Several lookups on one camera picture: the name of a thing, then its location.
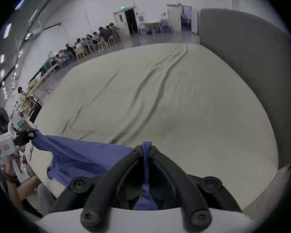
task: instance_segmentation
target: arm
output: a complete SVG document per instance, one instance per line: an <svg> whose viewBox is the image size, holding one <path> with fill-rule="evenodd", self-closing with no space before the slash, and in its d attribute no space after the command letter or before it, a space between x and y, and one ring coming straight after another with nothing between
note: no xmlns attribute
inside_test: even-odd
<svg viewBox="0 0 291 233"><path fill-rule="evenodd" d="M19 188L17 188L17 193L19 195L20 201L23 201L28 196L34 193L34 189L38 187L41 183L37 176L33 176L31 179L22 183Z"/></svg>
<svg viewBox="0 0 291 233"><path fill-rule="evenodd" d="M11 155L7 158L7 164L5 166L5 172L7 174L7 187L8 187L8 194L11 202L18 208L20 211L23 211L22 202L20 200L19 194L16 188L16 173L12 166L12 160L16 157Z"/></svg>

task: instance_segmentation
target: white door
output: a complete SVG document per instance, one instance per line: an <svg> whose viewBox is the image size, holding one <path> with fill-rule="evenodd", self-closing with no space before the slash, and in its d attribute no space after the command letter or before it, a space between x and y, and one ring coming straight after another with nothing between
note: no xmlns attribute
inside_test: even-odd
<svg viewBox="0 0 291 233"><path fill-rule="evenodd" d="M197 9L191 9L191 16L192 33L197 34Z"/></svg>
<svg viewBox="0 0 291 233"><path fill-rule="evenodd" d="M167 6L168 24L175 32L181 31L181 15L179 6Z"/></svg>
<svg viewBox="0 0 291 233"><path fill-rule="evenodd" d="M120 36L130 35L127 21L126 21L125 12L124 11L115 12L114 17L116 20L116 25L120 29L119 31Z"/></svg>

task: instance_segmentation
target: hand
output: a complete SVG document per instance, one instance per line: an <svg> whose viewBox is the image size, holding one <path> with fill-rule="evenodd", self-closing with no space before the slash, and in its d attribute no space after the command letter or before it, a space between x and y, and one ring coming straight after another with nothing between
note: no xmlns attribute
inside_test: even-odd
<svg viewBox="0 0 291 233"><path fill-rule="evenodd" d="M17 158L16 155L12 154L8 156L7 158L7 164L5 165L5 172L7 175L14 177L16 175L15 170L12 165L12 160L15 160Z"/></svg>

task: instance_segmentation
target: open doorway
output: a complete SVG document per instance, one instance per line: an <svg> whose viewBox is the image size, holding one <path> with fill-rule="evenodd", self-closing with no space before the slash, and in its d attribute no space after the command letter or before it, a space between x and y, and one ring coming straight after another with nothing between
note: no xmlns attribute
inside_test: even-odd
<svg viewBox="0 0 291 233"><path fill-rule="evenodd" d="M192 12L190 6L179 6L181 15L181 31L191 31Z"/></svg>
<svg viewBox="0 0 291 233"><path fill-rule="evenodd" d="M127 25L130 34L138 33L134 9L125 10Z"/></svg>

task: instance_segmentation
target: white tablecloth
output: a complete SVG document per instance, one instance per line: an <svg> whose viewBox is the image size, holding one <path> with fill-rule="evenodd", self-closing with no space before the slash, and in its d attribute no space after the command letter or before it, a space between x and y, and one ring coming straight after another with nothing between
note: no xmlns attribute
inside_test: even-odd
<svg viewBox="0 0 291 233"><path fill-rule="evenodd" d="M135 147L152 141L185 172L215 176L241 208L272 181L278 153L269 119L251 89L201 45L155 44L113 52L73 68L36 119L43 134ZM31 167L47 177L50 152Z"/></svg>

